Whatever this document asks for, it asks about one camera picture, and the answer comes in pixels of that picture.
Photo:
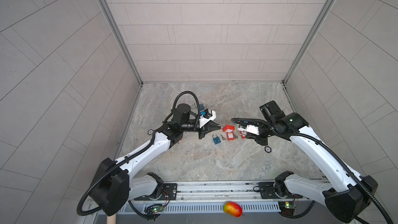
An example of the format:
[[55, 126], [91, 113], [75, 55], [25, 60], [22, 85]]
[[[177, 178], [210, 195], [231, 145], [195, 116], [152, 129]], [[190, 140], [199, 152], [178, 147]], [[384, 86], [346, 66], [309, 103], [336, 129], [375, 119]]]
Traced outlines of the red padlock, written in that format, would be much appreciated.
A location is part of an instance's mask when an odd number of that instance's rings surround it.
[[225, 126], [223, 126], [222, 131], [225, 133], [231, 133], [235, 131], [235, 126], [226, 124]]
[[227, 133], [227, 140], [228, 141], [235, 140], [235, 135], [233, 132]]
[[241, 135], [242, 139], [246, 139], [247, 132], [246, 131], [240, 131], [240, 135]]

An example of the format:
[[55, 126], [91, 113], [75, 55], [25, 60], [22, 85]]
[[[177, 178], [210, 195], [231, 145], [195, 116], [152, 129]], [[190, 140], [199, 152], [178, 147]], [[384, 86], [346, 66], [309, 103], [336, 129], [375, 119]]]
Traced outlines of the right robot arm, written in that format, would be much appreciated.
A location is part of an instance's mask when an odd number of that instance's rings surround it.
[[341, 222], [349, 223], [372, 202], [378, 188], [372, 176], [362, 176], [340, 159], [297, 113], [285, 115], [275, 101], [260, 106], [264, 120], [256, 120], [254, 139], [278, 136], [304, 151], [328, 182], [315, 181], [286, 171], [275, 178], [280, 197], [301, 195], [327, 207]]

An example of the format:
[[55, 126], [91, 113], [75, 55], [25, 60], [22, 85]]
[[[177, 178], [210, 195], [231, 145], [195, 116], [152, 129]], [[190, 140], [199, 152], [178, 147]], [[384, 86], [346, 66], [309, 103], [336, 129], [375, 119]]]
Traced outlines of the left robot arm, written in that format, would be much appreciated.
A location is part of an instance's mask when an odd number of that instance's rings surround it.
[[159, 197], [163, 184], [161, 178], [154, 173], [139, 178], [135, 175], [177, 144], [185, 132], [196, 132], [202, 139], [206, 134], [220, 130], [221, 125], [215, 123], [216, 117], [216, 112], [208, 108], [194, 113], [188, 104], [174, 106], [150, 140], [123, 157], [116, 160], [106, 158], [99, 164], [88, 189], [88, 196], [98, 206], [87, 214], [102, 210], [107, 216], [112, 216], [128, 200], [140, 196]]

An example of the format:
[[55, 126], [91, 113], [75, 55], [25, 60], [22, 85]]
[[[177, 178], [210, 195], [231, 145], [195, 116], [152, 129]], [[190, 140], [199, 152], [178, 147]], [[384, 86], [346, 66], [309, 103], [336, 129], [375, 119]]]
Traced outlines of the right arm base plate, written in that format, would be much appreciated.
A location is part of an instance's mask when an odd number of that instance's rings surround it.
[[276, 186], [274, 181], [262, 181], [258, 183], [258, 191], [262, 199], [294, 199], [295, 195], [287, 189]]

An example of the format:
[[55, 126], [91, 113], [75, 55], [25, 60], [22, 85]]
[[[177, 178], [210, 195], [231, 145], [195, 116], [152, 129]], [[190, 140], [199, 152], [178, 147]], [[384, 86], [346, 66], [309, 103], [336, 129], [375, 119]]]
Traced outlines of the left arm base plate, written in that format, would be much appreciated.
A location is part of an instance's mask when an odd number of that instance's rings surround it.
[[137, 197], [134, 201], [176, 200], [177, 186], [176, 183], [164, 183], [161, 188], [157, 186], [154, 193], [151, 195]]

